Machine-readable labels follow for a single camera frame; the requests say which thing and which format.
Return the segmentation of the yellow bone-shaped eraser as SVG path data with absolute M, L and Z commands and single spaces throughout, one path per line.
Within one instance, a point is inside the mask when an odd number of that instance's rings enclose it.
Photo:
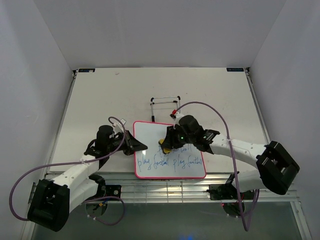
M 169 154 L 172 152 L 173 145 L 170 139 L 162 138 L 158 141 L 158 144 L 164 154 Z

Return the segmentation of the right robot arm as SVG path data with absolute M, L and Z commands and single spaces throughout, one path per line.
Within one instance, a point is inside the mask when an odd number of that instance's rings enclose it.
M 204 129 L 192 115 L 176 118 L 175 125 L 166 129 L 159 140 L 164 154 L 191 144 L 203 153 L 230 157 L 255 168 L 253 171 L 232 173 L 227 181 L 212 189 L 216 200 L 237 199 L 246 192 L 268 189 L 285 195 L 300 171 L 299 165 L 277 141 L 254 144 L 229 139 L 219 131 Z

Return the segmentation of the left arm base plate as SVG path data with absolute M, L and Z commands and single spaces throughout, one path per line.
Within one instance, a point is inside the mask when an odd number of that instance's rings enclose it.
M 97 192 L 98 197 L 117 197 L 121 198 L 121 185 L 103 185 Z

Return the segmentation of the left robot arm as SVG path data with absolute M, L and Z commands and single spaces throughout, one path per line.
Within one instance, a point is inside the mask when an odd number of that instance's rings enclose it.
M 106 181 L 96 172 L 109 160 L 111 153 L 122 151 L 130 156 L 147 148 L 128 130 L 115 133 L 110 125 L 100 126 L 78 164 L 53 179 L 38 182 L 27 219 L 58 232 L 81 203 L 107 196 Z

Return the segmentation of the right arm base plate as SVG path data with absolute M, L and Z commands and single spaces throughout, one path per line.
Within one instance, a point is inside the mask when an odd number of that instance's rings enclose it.
M 232 184 L 210 184 L 206 190 L 210 195 L 211 200 L 238 200 L 237 189 Z M 241 200 L 252 200 L 254 198 L 254 191 L 249 190 L 240 192 Z

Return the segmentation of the pink framed whiteboard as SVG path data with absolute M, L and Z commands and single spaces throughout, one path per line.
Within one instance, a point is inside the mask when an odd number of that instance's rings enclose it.
M 159 140 L 171 124 L 135 121 L 133 136 L 147 146 L 134 153 L 135 175 L 144 180 L 203 179 L 206 167 L 203 154 L 192 144 L 163 153 Z

